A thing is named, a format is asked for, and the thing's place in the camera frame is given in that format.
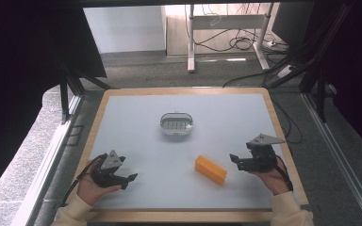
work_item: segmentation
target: wooden border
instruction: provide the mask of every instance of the wooden border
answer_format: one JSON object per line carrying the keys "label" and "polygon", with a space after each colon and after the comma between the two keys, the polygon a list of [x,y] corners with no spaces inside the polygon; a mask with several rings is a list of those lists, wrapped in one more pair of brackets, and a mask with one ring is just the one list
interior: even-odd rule
{"label": "wooden border", "polygon": [[[82,153],[75,176],[85,168],[91,154],[95,137],[99,130],[99,125],[105,113],[106,105],[110,96],[131,96],[131,95],[185,95],[185,94],[248,94],[259,93],[263,95],[266,106],[269,110],[275,134],[280,138],[285,138],[281,129],[281,124],[275,113],[272,99],[266,89],[263,88],[165,88],[165,89],[111,89],[107,90],[102,98],[98,112],[95,116],[90,135]],[[295,195],[301,205],[307,205],[308,200],[304,193],[304,188],[296,170],[287,143],[280,145],[285,157],[285,164],[294,186]],[[94,222],[260,222],[270,221],[272,211],[132,211],[132,210],[92,210]]]}

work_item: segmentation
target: beige sleeve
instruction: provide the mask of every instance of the beige sleeve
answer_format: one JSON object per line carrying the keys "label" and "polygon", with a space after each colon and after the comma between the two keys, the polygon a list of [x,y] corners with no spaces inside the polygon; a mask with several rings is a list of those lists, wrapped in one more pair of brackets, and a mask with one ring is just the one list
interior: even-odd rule
{"label": "beige sleeve", "polygon": [[271,197],[270,203],[273,213],[271,226],[313,225],[313,214],[301,209],[291,191]]}
{"label": "beige sleeve", "polygon": [[87,225],[86,216],[92,206],[86,204],[77,195],[74,195],[69,204],[58,209],[52,226],[84,226]]}

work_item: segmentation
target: human hand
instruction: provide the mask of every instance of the human hand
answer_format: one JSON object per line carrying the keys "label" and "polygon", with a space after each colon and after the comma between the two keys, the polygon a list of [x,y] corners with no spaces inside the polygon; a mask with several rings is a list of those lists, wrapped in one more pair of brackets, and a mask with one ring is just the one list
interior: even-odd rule
{"label": "human hand", "polygon": [[98,186],[90,175],[95,166],[96,164],[90,166],[87,173],[81,178],[77,190],[78,197],[88,205],[95,205],[102,196],[122,189],[122,186]]}
{"label": "human hand", "polygon": [[[277,165],[283,172],[287,172],[287,168],[278,156]],[[249,173],[259,177],[263,184],[272,192],[274,196],[289,192],[289,188],[285,182],[285,179],[276,169],[272,169],[268,172],[249,171]]]}

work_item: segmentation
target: orange block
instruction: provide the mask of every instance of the orange block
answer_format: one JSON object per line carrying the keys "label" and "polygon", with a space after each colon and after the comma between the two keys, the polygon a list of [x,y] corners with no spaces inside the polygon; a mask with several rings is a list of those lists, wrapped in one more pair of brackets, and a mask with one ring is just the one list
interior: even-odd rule
{"label": "orange block", "polygon": [[202,173],[205,177],[221,186],[224,183],[227,170],[219,167],[214,162],[199,155],[195,160],[195,170]]}

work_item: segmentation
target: white desk leg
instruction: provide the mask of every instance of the white desk leg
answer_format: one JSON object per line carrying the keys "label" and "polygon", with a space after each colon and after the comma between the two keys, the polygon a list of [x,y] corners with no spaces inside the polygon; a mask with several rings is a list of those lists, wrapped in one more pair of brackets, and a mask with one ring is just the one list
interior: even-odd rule
{"label": "white desk leg", "polygon": [[195,72],[195,43],[193,42],[193,6],[189,13],[189,45],[188,45],[188,73]]}
{"label": "white desk leg", "polygon": [[263,44],[264,36],[266,35],[267,26],[269,25],[270,17],[272,16],[272,6],[274,3],[270,4],[269,10],[264,15],[263,26],[261,27],[260,37],[257,42],[254,43],[255,52],[260,62],[261,68],[266,71],[270,69],[269,64],[267,63],[266,58],[263,55],[263,51],[261,49],[261,45]]}

